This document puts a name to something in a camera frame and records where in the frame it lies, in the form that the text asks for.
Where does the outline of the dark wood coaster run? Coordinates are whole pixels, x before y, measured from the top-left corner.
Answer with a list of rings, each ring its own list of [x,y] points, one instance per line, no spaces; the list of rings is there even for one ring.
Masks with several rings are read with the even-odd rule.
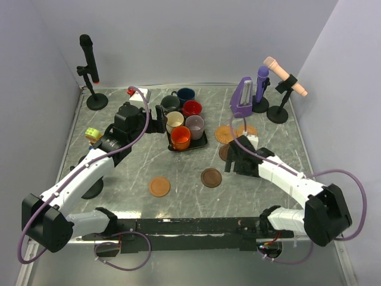
[[[221,148],[219,149],[218,154],[219,154],[219,157],[223,161],[227,160],[227,156],[228,156],[228,153],[229,153],[229,148],[230,148],[230,145],[226,144],[226,145],[221,146]]]
[[[206,187],[215,188],[221,184],[222,175],[215,168],[207,168],[201,173],[201,182]]]

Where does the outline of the woven rattan coaster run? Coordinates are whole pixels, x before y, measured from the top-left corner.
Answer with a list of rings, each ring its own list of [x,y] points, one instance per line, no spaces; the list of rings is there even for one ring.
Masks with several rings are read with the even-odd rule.
[[[233,140],[229,125],[219,126],[215,131],[215,138],[219,143],[228,144]]]
[[[247,125],[245,129],[245,125],[241,125],[237,129],[237,137],[242,136],[245,131],[247,132],[248,135],[255,135],[255,136],[258,135],[256,128],[254,128],[253,126]]]

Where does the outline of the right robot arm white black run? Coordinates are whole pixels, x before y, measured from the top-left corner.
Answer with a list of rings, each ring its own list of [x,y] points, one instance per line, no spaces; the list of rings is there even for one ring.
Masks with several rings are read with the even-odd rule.
[[[352,225],[342,190],[306,178],[285,164],[275,153],[262,147],[255,150],[244,137],[229,143],[225,171],[267,180],[292,197],[302,208],[272,206],[259,218],[266,237],[281,231],[303,233],[319,246],[326,246]]]

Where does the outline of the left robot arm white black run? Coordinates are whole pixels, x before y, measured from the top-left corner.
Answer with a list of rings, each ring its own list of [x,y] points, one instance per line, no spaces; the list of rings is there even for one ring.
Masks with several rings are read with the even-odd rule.
[[[98,234],[103,239],[115,237],[117,216],[97,207],[89,213],[71,214],[79,200],[129,153],[145,133],[165,133],[167,119],[161,106],[157,118],[150,111],[124,103],[115,114],[114,123],[94,144],[86,157],[55,186],[39,196],[29,194],[21,204],[24,235],[50,252],[61,250],[70,239]]]

